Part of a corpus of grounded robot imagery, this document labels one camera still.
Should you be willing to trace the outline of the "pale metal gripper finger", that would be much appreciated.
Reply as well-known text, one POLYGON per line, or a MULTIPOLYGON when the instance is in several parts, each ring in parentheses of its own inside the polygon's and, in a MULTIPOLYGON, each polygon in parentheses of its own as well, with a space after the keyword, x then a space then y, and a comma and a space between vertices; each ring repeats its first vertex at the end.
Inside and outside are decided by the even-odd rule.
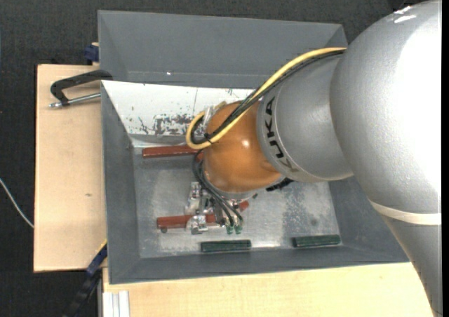
POLYGON ((203 208, 204 200, 201 184, 199 182, 192 182, 184 212, 186 215, 197 215, 203 212, 203 208))
POLYGON ((192 235, 199 235, 208 231, 206 215, 194 215, 189 219, 189 228, 192 235))

